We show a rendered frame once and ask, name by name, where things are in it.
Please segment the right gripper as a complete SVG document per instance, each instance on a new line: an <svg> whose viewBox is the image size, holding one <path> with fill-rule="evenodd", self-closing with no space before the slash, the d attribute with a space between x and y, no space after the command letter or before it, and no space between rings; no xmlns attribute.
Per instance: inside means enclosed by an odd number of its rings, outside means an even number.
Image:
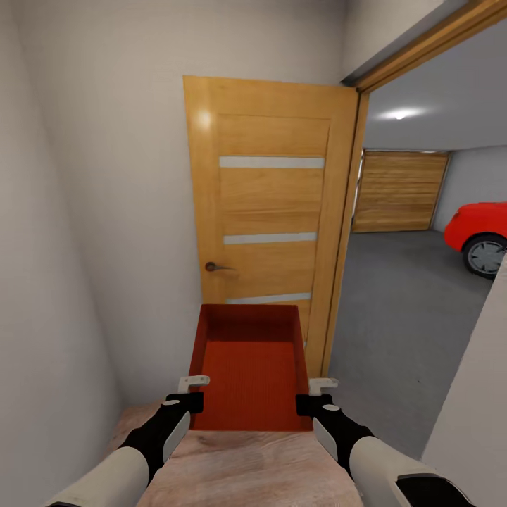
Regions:
<svg viewBox="0 0 507 507"><path fill-rule="evenodd" d="M330 394L321 394L321 396L296 395L296 413L298 416L310 416L314 404L324 402L333 403L332 396Z"/></svg>

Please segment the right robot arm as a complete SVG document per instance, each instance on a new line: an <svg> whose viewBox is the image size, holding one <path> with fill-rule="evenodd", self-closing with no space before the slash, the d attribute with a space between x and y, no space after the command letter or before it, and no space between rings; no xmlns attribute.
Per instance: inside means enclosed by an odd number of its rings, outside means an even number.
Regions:
<svg viewBox="0 0 507 507"><path fill-rule="evenodd" d="M452 480L405 456L345 416L321 389L333 378L309 380L309 394L296 395L298 416L310 416L316 439L345 468L370 507L477 507Z"/></svg>

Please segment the storage box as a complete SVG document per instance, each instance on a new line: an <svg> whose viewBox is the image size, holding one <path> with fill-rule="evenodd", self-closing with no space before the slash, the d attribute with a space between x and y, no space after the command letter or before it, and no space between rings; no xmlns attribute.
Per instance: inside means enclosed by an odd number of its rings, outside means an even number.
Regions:
<svg viewBox="0 0 507 507"><path fill-rule="evenodd" d="M202 304L189 375L210 384L204 411L189 430L312 432L296 413L296 395L309 394L297 305Z"/></svg>

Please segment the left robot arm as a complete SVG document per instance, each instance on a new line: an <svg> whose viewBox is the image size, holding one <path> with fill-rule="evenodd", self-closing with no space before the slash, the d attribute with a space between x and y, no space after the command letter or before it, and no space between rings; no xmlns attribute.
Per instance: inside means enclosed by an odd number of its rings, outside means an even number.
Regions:
<svg viewBox="0 0 507 507"><path fill-rule="evenodd" d="M187 434L191 413L204 411L204 393L190 387L210 384L207 375L181 377L157 413L101 464L49 499L42 507L137 507L159 468Z"/></svg>

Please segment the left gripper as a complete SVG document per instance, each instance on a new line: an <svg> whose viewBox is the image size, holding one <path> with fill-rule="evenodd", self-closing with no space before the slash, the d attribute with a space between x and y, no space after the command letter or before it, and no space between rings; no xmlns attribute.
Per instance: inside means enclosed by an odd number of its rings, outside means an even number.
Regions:
<svg viewBox="0 0 507 507"><path fill-rule="evenodd" d="M181 399L188 401L189 413L202 413L204 411L204 393L202 391L191 392L190 394L169 394L166 401L170 399Z"/></svg>

